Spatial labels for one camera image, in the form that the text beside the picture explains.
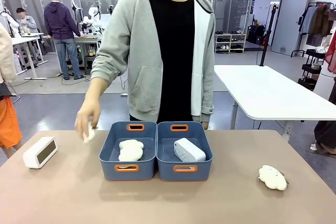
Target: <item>orange handle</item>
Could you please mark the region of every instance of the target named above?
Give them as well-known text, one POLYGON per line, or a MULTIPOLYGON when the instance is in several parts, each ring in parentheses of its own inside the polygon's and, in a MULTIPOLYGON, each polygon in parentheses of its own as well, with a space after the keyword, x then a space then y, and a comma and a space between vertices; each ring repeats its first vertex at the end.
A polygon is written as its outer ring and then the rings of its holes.
POLYGON ((144 131, 145 130, 145 125, 142 123, 134 123, 134 124, 128 124, 126 126, 127 131, 144 131))
POLYGON ((197 165, 175 165, 173 168, 174 172, 176 173, 195 173, 198 170, 197 165), (193 167, 194 169, 178 169, 181 167, 193 167))
POLYGON ((114 169, 116 172, 136 173, 139 170, 139 166, 138 165, 115 165, 114 169))
POLYGON ((189 130, 189 126, 187 124, 172 124, 170 126, 170 131, 174 132, 186 132, 189 130))

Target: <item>shoe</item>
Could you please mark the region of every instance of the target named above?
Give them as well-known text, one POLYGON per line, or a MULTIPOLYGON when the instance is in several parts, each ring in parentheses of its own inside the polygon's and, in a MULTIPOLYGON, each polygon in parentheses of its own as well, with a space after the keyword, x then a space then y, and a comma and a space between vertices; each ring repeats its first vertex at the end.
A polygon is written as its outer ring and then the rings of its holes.
POLYGON ((79 79, 83 79, 83 78, 85 78, 85 76, 84 75, 80 75, 79 77, 75 77, 74 80, 79 80, 79 79))

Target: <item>orange skirt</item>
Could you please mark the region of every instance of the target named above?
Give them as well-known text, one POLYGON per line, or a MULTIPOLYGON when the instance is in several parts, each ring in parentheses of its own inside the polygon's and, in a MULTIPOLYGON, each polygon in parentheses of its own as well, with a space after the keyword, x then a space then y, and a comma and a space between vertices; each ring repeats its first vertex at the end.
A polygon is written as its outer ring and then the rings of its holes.
POLYGON ((10 148, 22 139, 19 122, 10 97, 0 101, 0 146, 10 148))

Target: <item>blue jeans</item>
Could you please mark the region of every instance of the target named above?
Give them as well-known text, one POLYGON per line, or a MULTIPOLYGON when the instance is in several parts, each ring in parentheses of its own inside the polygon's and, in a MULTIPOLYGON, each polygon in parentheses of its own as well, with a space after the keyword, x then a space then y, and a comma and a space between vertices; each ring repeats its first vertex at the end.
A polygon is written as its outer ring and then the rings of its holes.
POLYGON ((75 39, 54 39, 54 42, 59 59, 59 64, 63 72, 63 77, 69 78, 69 72, 66 60, 67 51, 72 64, 73 73, 75 77, 79 77, 80 72, 79 72, 79 63, 77 58, 75 39))

